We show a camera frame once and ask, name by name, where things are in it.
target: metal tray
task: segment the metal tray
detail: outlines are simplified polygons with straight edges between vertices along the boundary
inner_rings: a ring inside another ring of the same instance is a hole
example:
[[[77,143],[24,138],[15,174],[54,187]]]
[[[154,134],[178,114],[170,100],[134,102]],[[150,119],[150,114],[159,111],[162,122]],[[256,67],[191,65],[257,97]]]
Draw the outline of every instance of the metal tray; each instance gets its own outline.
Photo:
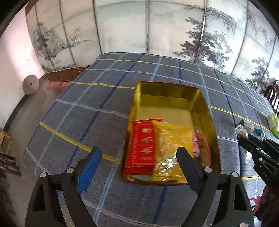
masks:
[[[220,154],[214,124],[208,111],[206,102],[199,89],[171,83],[146,82],[137,84],[134,100],[127,125],[126,141],[122,158],[124,168],[129,138],[132,130],[132,121],[162,118],[170,124],[199,128],[205,135],[211,149],[211,168],[221,172]],[[122,175],[128,182],[149,185],[185,185],[187,181],[149,182],[139,181],[129,175]]]

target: plaid tablecloth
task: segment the plaid tablecloth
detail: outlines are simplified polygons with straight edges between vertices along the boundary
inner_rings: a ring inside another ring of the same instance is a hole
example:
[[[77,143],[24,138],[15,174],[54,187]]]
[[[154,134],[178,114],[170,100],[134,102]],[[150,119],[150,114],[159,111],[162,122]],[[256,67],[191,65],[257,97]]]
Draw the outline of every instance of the plaid tablecloth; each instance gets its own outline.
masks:
[[[201,90],[217,133],[222,173],[236,171],[249,198],[261,195],[264,182],[253,160],[238,146],[235,124],[242,118],[268,130],[272,112],[266,98],[225,74],[186,61],[139,53],[106,53],[56,100],[26,148],[25,162],[35,175],[61,173],[94,146],[101,164],[82,199],[98,226],[181,226],[197,195],[188,185],[146,186],[124,183],[120,159],[134,89],[138,81],[184,84]],[[220,193],[206,224],[211,224]]]

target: silver screw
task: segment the silver screw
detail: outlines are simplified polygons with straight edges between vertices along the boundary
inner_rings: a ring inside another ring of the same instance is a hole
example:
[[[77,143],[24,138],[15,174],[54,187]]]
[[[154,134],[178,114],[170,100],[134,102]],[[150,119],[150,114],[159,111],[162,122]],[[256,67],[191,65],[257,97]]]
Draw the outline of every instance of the silver screw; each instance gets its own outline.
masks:
[[[67,169],[67,173],[72,173],[74,171],[74,168],[70,167]]]
[[[206,172],[212,172],[212,169],[209,168],[209,167],[205,167],[205,171],[206,171]]]
[[[46,172],[41,172],[40,177],[45,177],[47,175]]]
[[[232,172],[232,176],[233,177],[238,177],[238,173],[237,172]]]

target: gray floor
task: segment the gray floor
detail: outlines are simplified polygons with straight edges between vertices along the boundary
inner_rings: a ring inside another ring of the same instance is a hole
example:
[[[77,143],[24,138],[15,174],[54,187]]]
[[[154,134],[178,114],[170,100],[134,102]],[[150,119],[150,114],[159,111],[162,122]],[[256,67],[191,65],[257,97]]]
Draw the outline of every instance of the gray floor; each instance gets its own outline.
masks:
[[[17,165],[20,166],[22,172],[21,177],[7,174],[7,181],[10,185],[9,196],[17,216],[14,222],[18,227],[24,226],[28,202],[37,179],[26,169],[23,161],[24,150],[39,122],[62,92],[57,90],[58,83],[47,90],[48,83],[46,78],[40,79],[39,89],[20,109],[8,131],[15,140],[11,144],[9,154],[16,157]]]

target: yellow snack wrapper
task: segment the yellow snack wrapper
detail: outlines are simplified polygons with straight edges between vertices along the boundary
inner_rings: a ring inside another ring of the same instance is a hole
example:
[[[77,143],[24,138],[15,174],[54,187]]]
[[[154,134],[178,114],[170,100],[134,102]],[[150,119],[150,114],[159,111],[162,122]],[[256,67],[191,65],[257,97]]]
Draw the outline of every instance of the yellow snack wrapper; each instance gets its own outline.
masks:
[[[176,160],[176,151],[183,146],[193,157],[192,131],[188,126],[152,121],[156,139],[156,166],[152,181],[185,180]]]

